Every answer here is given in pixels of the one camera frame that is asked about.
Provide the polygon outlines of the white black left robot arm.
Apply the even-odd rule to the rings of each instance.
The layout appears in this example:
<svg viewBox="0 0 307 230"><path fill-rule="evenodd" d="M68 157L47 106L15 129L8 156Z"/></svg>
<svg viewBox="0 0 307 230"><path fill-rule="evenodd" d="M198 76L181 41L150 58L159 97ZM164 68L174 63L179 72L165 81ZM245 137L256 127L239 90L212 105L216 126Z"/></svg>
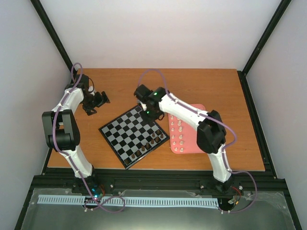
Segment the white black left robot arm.
<svg viewBox="0 0 307 230"><path fill-rule="evenodd" d="M74 113L81 104L88 116L97 113L97 108L109 103L105 92L97 92L86 75L77 75L73 83L65 87L58 105L42 114L47 146L59 152L69 163L76 178L85 178L83 187L89 193L96 192L100 181L92 176L94 167L86 159L81 147L81 135Z"/></svg>

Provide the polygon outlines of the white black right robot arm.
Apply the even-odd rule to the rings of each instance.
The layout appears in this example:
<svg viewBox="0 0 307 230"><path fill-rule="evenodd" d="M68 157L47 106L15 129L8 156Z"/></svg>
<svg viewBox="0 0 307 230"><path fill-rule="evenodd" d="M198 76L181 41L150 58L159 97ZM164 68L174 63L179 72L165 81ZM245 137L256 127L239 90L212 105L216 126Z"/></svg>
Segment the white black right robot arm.
<svg viewBox="0 0 307 230"><path fill-rule="evenodd" d="M136 88L134 96L142 108L143 121L149 123L161 120L168 113L196 130L197 146L208 154L213 168L212 188L221 194L228 192L233 178L225 158L226 130L220 114L215 110L207 112L197 109L162 87L152 91L141 84Z"/></svg>

